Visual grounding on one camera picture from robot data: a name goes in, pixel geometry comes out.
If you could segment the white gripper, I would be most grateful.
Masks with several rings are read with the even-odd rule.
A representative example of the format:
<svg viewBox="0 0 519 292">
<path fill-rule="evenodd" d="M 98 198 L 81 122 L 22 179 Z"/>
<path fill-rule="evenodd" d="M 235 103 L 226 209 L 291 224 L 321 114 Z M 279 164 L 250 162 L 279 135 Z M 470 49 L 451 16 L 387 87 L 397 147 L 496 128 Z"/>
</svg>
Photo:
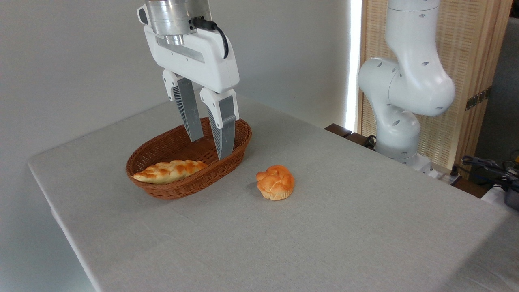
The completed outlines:
<svg viewBox="0 0 519 292">
<path fill-rule="evenodd" d="M 239 120 L 233 88 L 240 80 L 231 42 L 228 56 L 223 58 L 223 40 L 217 32 L 198 30 L 185 35 L 183 45 L 167 44 L 150 26 L 144 26 L 144 33 L 155 62 L 164 68 L 167 96 L 176 104 L 191 141 L 204 136 L 193 81 L 205 87 L 200 97 L 208 109 L 219 160 L 231 155 L 235 121 Z"/>
</svg>

